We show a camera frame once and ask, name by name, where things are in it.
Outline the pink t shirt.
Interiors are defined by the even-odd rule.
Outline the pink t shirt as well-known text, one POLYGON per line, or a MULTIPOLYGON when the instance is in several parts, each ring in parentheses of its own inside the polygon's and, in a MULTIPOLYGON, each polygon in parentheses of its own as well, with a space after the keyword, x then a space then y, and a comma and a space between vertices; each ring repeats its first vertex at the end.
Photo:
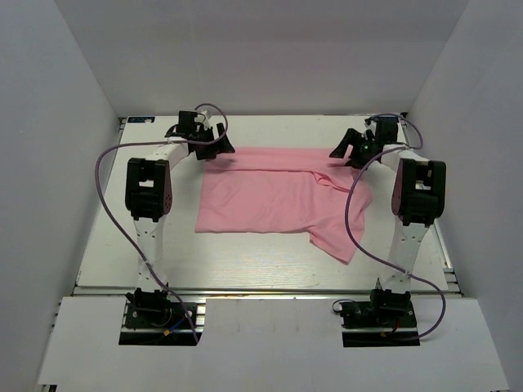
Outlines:
POLYGON ((326 149, 238 148, 204 164, 198 233, 307 234, 349 264, 372 190, 326 149))

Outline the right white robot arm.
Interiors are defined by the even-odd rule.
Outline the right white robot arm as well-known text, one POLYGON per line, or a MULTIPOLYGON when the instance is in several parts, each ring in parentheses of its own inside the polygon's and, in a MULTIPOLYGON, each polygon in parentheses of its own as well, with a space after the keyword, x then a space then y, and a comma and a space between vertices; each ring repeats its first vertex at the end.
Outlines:
POLYGON ((330 158, 343 158, 351 149, 346 165, 356 170, 345 206, 345 228, 356 248, 374 261, 385 265, 387 272, 377 278, 375 288, 382 292, 404 294, 411 282, 428 281, 413 275, 419 249, 427 232, 445 209, 447 166, 416 152, 424 146, 412 146, 399 139, 400 125, 412 123, 399 114, 375 114, 364 120, 365 131, 349 128, 330 158), (395 217, 391 247, 385 260, 364 249, 350 228, 350 206, 363 174, 373 165, 382 164, 396 173, 391 194, 391 212, 395 217))

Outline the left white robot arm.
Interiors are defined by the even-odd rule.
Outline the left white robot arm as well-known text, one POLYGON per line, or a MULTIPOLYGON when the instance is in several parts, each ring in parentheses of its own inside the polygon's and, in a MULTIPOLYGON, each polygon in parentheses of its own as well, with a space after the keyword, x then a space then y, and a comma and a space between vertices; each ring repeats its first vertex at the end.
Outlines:
POLYGON ((226 135, 228 121, 214 126, 210 123, 209 110, 216 108, 201 104, 193 110, 181 110, 165 141, 146 157, 130 158, 127 162, 125 206, 136 230, 141 258, 136 286, 142 290, 164 289, 168 285, 163 267, 163 229, 173 202, 172 169, 191 154, 198 160, 211 160, 235 152, 226 135))

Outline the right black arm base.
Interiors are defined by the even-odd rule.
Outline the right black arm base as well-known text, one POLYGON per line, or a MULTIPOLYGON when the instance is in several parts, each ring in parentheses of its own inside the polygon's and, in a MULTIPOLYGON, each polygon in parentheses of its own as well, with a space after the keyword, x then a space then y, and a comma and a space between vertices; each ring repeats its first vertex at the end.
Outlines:
POLYGON ((399 294, 375 288, 367 301, 336 300, 332 303, 332 310, 342 319, 342 345, 345 348, 420 345, 409 292, 399 294))

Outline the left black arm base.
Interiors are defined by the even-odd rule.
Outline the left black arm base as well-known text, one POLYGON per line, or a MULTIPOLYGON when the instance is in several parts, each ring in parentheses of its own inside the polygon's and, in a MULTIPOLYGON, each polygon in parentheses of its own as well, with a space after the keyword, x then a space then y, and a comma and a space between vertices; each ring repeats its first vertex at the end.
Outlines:
POLYGON ((203 334, 205 306, 179 301, 167 292, 144 292, 137 288, 125 294, 118 343, 129 346, 196 346, 203 334))

